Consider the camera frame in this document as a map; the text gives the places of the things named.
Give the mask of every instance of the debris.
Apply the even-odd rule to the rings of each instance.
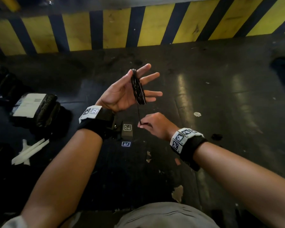
[[[223,135],[214,133],[214,134],[212,134],[211,138],[212,138],[214,141],[220,141],[220,140],[223,138]]]
[[[199,113],[199,112],[194,112],[194,116],[200,117],[200,116],[201,116],[201,113]]]
[[[180,160],[176,157],[175,158],[175,162],[176,162],[176,164],[179,166],[181,163],[180,163]]]
[[[180,185],[174,188],[174,191],[171,193],[171,195],[175,201],[181,203],[181,198],[183,197],[183,193],[184,193],[184,188],[182,185]]]

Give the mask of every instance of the palm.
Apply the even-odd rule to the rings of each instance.
[[[147,64],[137,70],[137,76],[141,77],[145,72],[151,68],[150,64]],[[127,75],[122,77],[116,83],[112,84],[100,97],[96,104],[109,108],[115,112],[125,110],[131,105],[136,103],[132,84],[130,82],[132,71],[129,71]],[[159,73],[154,73],[140,79],[141,84],[145,85],[148,82],[159,77]],[[146,101],[151,102],[156,100],[156,96],[162,96],[162,92],[145,90]]]

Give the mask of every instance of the hand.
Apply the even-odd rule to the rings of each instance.
[[[144,65],[137,70],[137,77],[140,78],[151,68],[150,64]],[[132,70],[119,79],[117,82],[112,84],[96,102],[96,105],[100,105],[104,108],[111,109],[115,112],[125,110],[131,105],[136,103],[133,88],[131,84],[131,77],[133,75]],[[158,78],[160,73],[150,74],[146,77],[142,77],[140,82],[142,85],[147,84],[150,81]],[[145,90],[145,96],[147,102],[156,101],[155,97],[162,96],[162,92]]]
[[[144,128],[156,137],[167,141],[170,141],[175,132],[179,130],[175,124],[161,113],[148,114],[141,119],[141,122],[147,124],[141,125],[138,123],[139,128]]]

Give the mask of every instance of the black cord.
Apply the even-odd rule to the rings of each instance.
[[[137,102],[137,111],[138,111],[139,123],[142,125],[142,123],[140,121],[140,114],[139,114],[138,105],[145,105],[147,103],[146,102],[146,96],[145,96],[145,92],[143,91],[142,84],[140,83],[140,80],[137,77],[136,69],[132,69],[132,72],[133,72],[133,75],[131,77],[131,83],[132,83],[134,97],[135,97],[135,100]]]

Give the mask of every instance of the yellow stripe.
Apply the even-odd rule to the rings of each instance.
[[[6,56],[25,54],[25,51],[8,20],[0,20],[0,48]]]
[[[232,38],[263,0],[234,0],[209,40]]]
[[[103,48],[124,48],[127,42],[131,8],[103,11]]]
[[[192,1],[173,43],[195,42],[219,0]]]
[[[137,46],[160,45],[175,4],[147,6]]]
[[[247,36],[273,33],[284,21],[285,0],[277,0]]]
[[[16,12],[21,9],[17,0],[2,0],[2,1],[8,7],[8,9],[12,12]]]
[[[37,53],[58,52],[48,16],[23,18],[22,21]]]
[[[70,51],[91,50],[89,13],[63,14],[62,18]]]

